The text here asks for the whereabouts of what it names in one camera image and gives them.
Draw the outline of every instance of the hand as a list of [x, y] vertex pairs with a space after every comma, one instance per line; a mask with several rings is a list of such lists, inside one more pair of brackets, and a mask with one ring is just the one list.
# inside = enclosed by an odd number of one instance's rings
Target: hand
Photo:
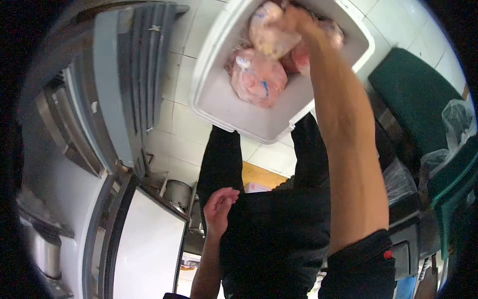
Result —
[[238, 200], [239, 191], [233, 188], [222, 188], [214, 192], [204, 207], [204, 218], [207, 225], [206, 238], [219, 241], [228, 228], [228, 213], [233, 203]]
[[318, 27], [318, 21], [314, 20], [306, 10], [289, 4], [285, 8], [282, 19], [273, 25], [282, 31], [301, 33], [307, 26]]

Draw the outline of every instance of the metal pot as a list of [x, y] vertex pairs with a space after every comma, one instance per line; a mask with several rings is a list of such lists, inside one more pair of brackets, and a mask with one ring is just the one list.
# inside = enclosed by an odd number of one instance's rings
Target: metal pot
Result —
[[203, 222], [201, 219], [201, 206], [199, 201], [194, 201], [191, 220], [189, 221], [189, 231], [204, 235]]
[[164, 199], [170, 201], [179, 211], [187, 215], [187, 209], [191, 202], [193, 190], [188, 184], [177, 181], [168, 180]]
[[46, 229], [24, 225], [25, 238], [30, 254], [38, 268], [48, 277], [60, 277], [61, 240], [57, 234]]

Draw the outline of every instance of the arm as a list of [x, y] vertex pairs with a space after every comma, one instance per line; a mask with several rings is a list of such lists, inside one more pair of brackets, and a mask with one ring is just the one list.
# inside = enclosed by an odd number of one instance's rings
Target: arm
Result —
[[228, 227], [228, 213], [239, 191], [222, 188], [214, 192], [204, 207], [207, 231], [201, 262], [191, 287], [192, 299], [217, 298], [221, 284], [219, 241]]
[[312, 18], [292, 6], [287, 26], [309, 50], [319, 130], [330, 172], [330, 254], [380, 229], [388, 229], [387, 193], [377, 157], [374, 116], [351, 68]]

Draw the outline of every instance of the plastic bag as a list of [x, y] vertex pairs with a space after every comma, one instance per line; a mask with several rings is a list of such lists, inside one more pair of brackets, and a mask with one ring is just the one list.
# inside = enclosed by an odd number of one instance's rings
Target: plastic bag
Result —
[[232, 75], [232, 68], [234, 67], [234, 64], [236, 62], [236, 56], [238, 55], [238, 53], [241, 50], [249, 48], [252, 48], [252, 42], [249, 38], [249, 24], [247, 24], [247, 26], [241, 30], [237, 46], [232, 49], [232, 52], [229, 55], [226, 64], [224, 65], [224, 68], [229, 74], [229, 76]]
[[425, 154], [421, 159], [421, 171], [427, 178], [432, 178], [438, 171], [445, 167], [456, 156], [468, 139], [476, 135], [477, 122], [475, 109], [471, 97], [467, 100], [453, 99], [448, 102], [442, 111], [442, 121], [446, 127], [446, 143], [448, 149], [442, 148]]
[[282, 9], [267, 1], [256, 10], [250, 20], [249, 38], [254, 48], [272, 59], [281, 58], [302, 39], [298, 33], [287, 33], [271, 25], [282, 16]]
[[236, 56], [231, 85], [239, 98], [261, 108], [272, 107], [287, 84], [284, 68], [254, 50], [242, 50]]
[[295, 68], [303, 76], [310, 76], [310, 58], [309, 50], [305, 41], [301, 41], [292, 51], [292, 60], [294, 61]]
[[[326, 31], [332, 48], [337, 50], [342, 49], [344, 46], [344, 34], [337, 23], [333, 20], [319, 22], [322, 28]], [[301, 73], [301, 75], [310, 76], [310, 58], [305, 41], [302, 40], [294, 49], [292, 49], [291, 57], [295, 68]]]
[[417, 193], [417, 186], [412, 174], [398, 158], [395, 158], [385, 169], [383, 180], [385, 181], [389, 206], [404, 196]]

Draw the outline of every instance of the tile floor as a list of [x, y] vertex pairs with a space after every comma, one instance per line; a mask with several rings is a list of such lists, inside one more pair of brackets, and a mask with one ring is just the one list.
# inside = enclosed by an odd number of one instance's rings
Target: tile floor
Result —
[[[198, 177], [211, 124], [199, 119], [187, 107], [191, 75], [203, 41], [227, 0], [174, 0], [190, 10], [174, 26], [164, 78], [163, 104], [159, 125], [150, 132], [146, 148], [156, 155], [153, 171], [170, 171], [172, 179], [192, 185]], [[440, 72], [461, 94], [465, 77], [452, 47], [439, 25], [417, 0], [337, 0], [362, 19], [375, 40], [375, 52], [357, 72], [367, 87], [367, 77], [392, 47], [401, 47]], [[263, 145], [242, 137], [245, 161], [267, 170], [291, 176], [295, 154], [290, 135], [279, 143]]]

